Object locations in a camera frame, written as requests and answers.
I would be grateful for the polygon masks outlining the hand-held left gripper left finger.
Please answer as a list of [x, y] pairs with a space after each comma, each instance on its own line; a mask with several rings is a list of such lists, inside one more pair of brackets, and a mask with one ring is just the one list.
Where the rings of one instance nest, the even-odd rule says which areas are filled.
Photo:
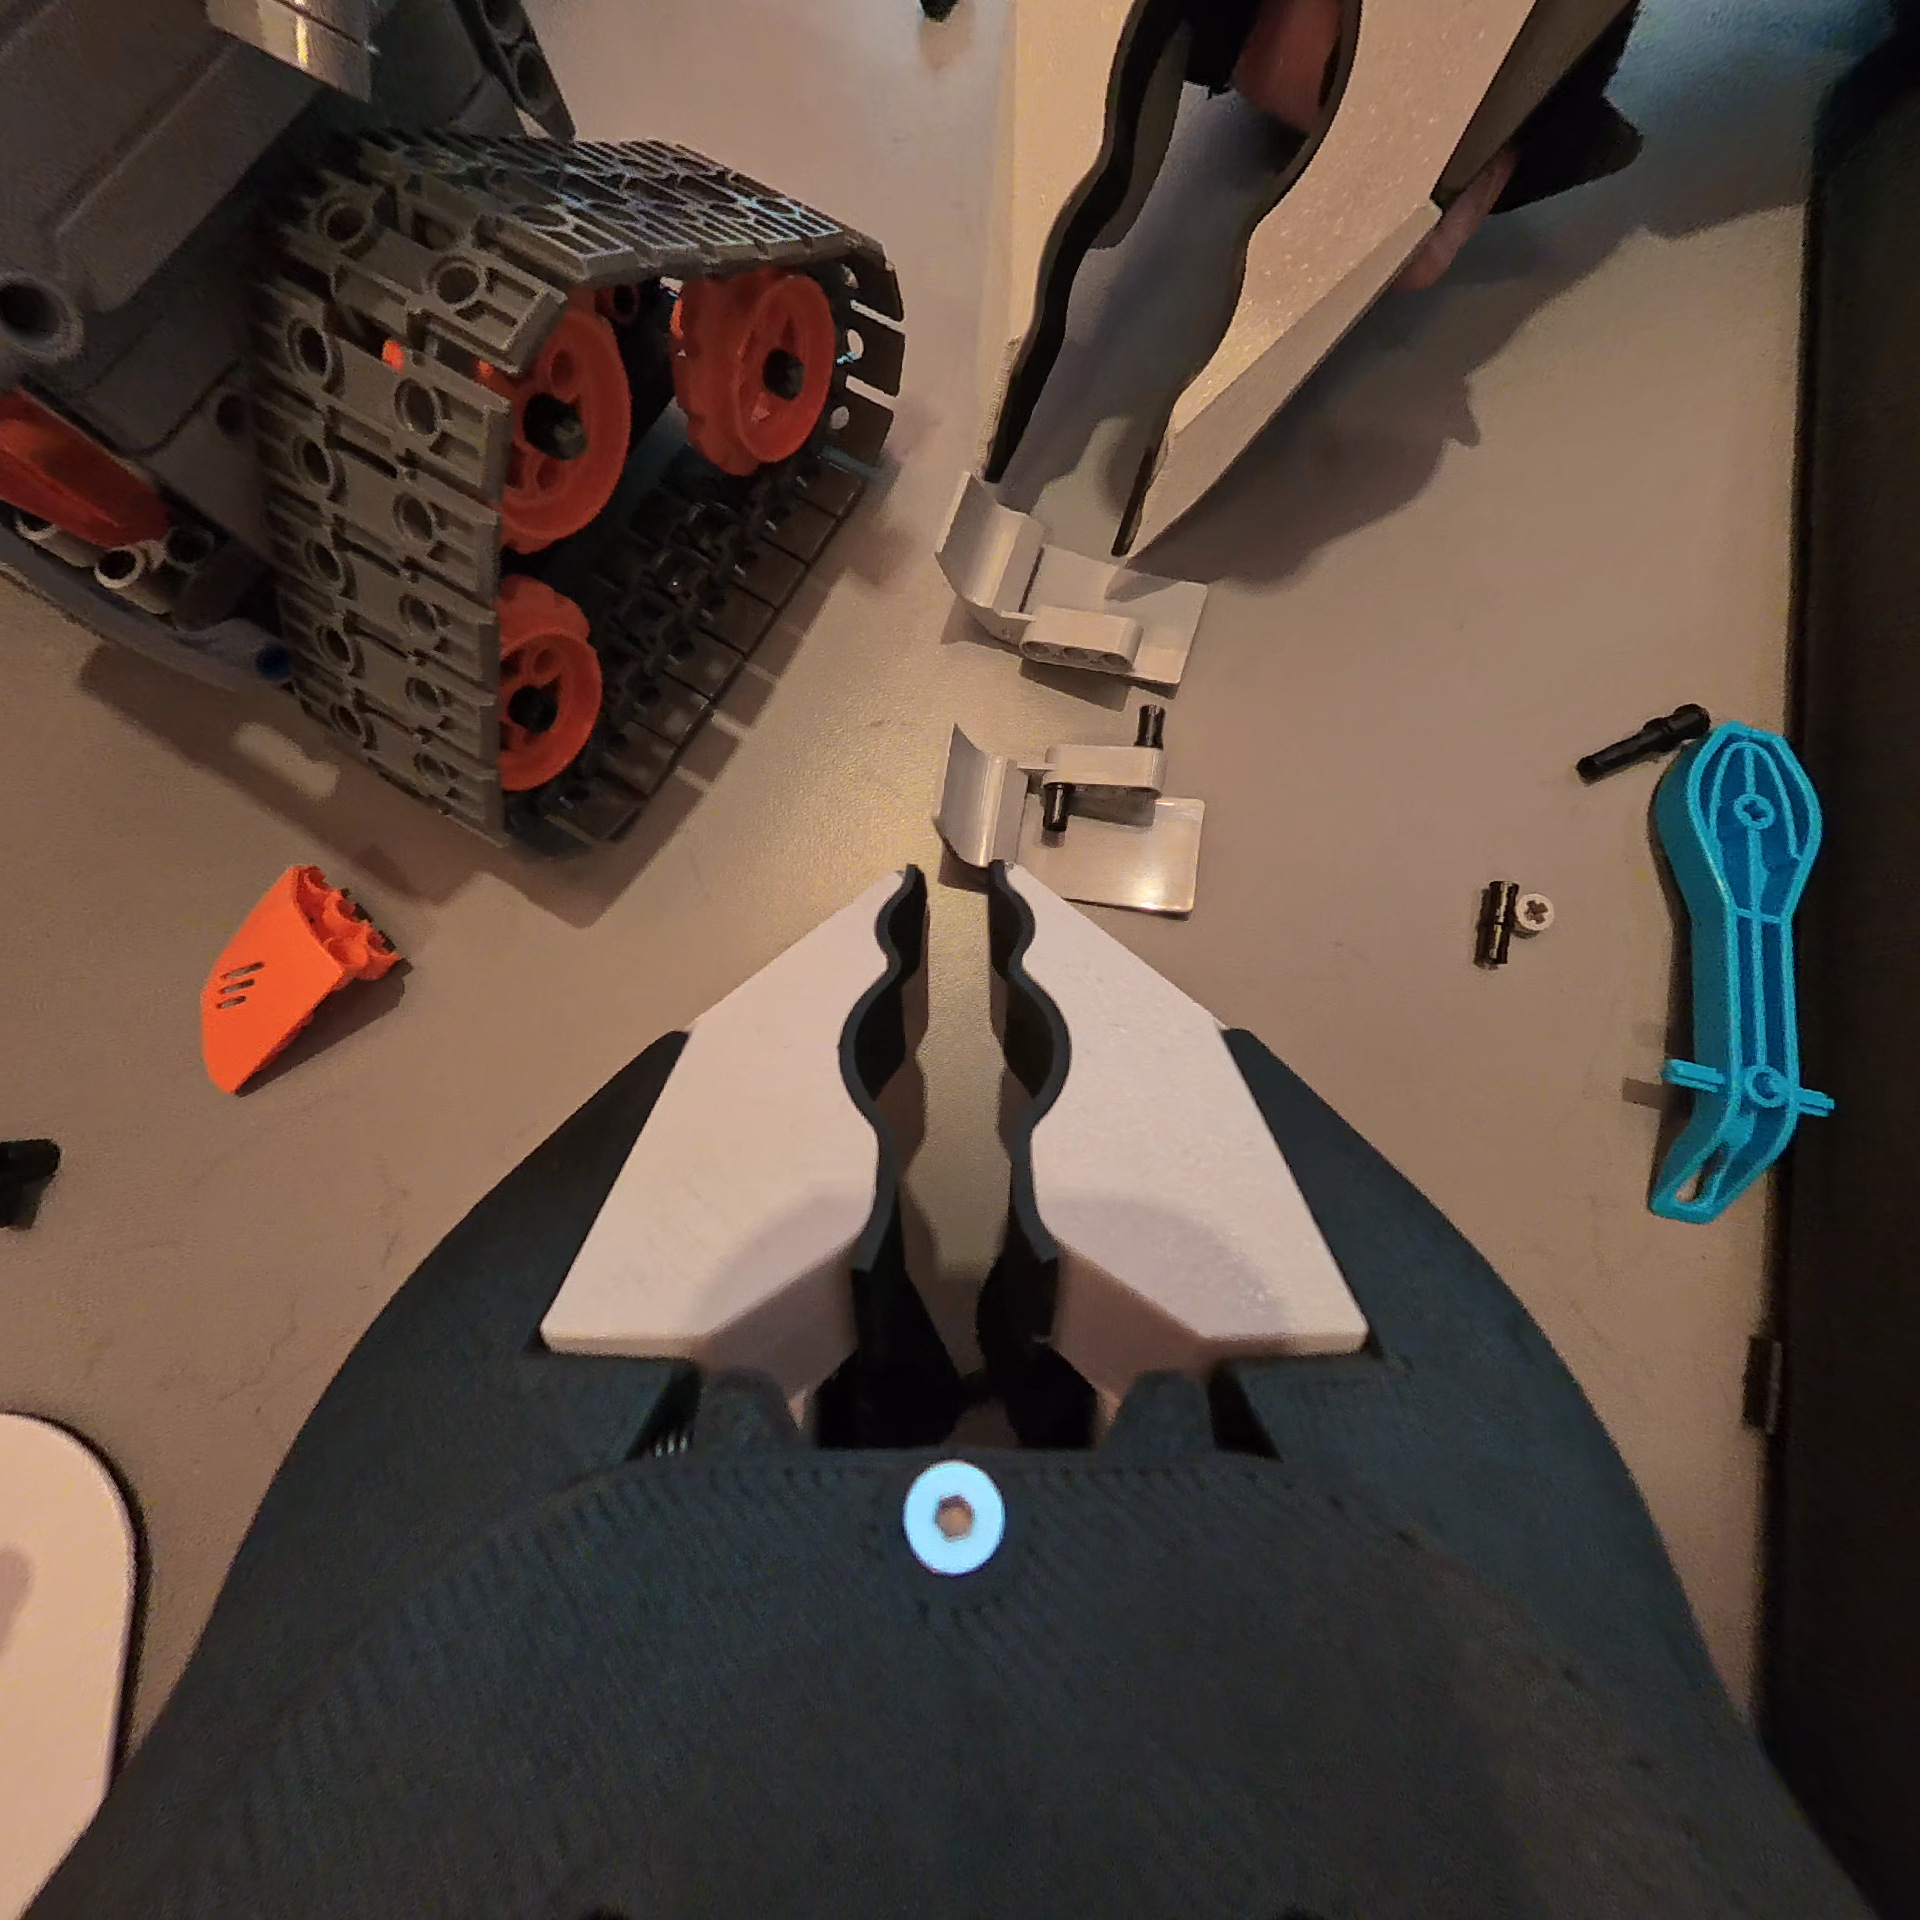
[[962, 1374], [903, 1267], [901, 1139], [926, 882], [884, 871], [707, 1005], [558, 1298], [547, 1353], [750, 1373], [828, 1448], [924, 1448]]

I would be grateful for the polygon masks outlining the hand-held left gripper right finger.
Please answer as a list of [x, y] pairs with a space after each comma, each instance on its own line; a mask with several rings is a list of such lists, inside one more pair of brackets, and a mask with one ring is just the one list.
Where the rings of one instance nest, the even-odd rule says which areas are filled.
[[1016, 1444], [1092, 1448], [1148, 1374], [1357, 1357], [1229, 1029], [1036, 871], [994, 861], [985, 898], [1009, 1213], [977, 1339]]

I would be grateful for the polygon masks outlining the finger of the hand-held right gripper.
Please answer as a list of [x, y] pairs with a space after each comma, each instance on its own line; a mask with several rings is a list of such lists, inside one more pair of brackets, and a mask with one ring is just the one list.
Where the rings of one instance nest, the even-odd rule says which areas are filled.
[[978, 281], [978, 476], [1004, 476], [1092, 252], [1125, 234], [1190, 82], [1190, 3], [1009, 3]]
[[1357, 3], [1339, 89], [1239, 252], [1234, 307], [1144, 457], [1113, 551], [1162, 539], [1395, 283], [1531, 3]]

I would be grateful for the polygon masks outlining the person's right hand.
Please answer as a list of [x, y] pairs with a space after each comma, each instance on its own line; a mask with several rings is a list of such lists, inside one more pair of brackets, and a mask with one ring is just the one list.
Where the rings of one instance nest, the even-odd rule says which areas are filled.
[[[1313, 130], [1332, 99], [1339, 23], [1339, 3], [1261, 3], [1234, 62], [1234, 91], [1283, 129]], [[1502, 200], [1516, 166], [1518, 147], [1510, 140], [1410, 252], [1399, 291], [1428, 291], [1445, 275]]]

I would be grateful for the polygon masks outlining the teal separator tool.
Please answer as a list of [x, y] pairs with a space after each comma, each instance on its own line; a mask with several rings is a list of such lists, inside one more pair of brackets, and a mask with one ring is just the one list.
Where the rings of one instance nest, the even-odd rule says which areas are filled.
[[1690, 1056], [1663, 1081], [1690, 1099], [1655, 1171], [1649, 1208], [1720, 1218], [1777, 1165], [1833, 1094], [1802, 1079], [1795, 908], [1820, 858], [1822, 807], [1793, 745], [1724, 722], [1668, 767], [1655, 841], [1684, 908]]

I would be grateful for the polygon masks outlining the grey curved panel assembly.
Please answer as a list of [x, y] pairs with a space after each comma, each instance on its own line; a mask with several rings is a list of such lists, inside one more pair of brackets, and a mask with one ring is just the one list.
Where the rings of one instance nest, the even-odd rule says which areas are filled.
[[1206, 805], [1167, 794], [1167, 706], [1136, 712], [1130, 745], [990, 755], [950, 729], [933, 825], [977, 871], [1036, 871], [1076, 905], [1186, 919], [1196, 908]]
[[1053, 545], [1036, 515], [965, 473], [933, 551], [974, 625], [1016, 657], [1139, 685], [1178, 685], [1207, 588]]

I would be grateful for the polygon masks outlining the black perforated chair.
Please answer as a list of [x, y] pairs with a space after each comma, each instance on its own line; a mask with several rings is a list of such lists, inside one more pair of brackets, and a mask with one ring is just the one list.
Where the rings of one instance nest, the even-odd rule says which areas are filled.
[[1824, 811], [1779, 1185], [1759, 1732], [1877, 1918], [1917, 1918], [1917, 3], [1833, 89], [1804, 213], [1790, 735]]

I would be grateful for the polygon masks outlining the grey orange tracked toy robot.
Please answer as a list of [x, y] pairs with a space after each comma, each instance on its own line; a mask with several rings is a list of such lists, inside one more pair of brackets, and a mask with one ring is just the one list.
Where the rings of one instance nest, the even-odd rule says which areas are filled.
[[524, 3], [3, 3], [3, 576], [607, 845], [878, 466], [883, 245], [577, 140]]

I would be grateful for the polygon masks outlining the orange wedge panel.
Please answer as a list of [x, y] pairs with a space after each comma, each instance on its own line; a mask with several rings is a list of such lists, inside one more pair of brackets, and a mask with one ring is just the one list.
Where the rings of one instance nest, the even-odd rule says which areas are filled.
[[198, 997], [203, 1064], [234, 1094], [299, 1040], [324, 1001], [400, 963], [318, 866], [283, 869], [230, 938]]

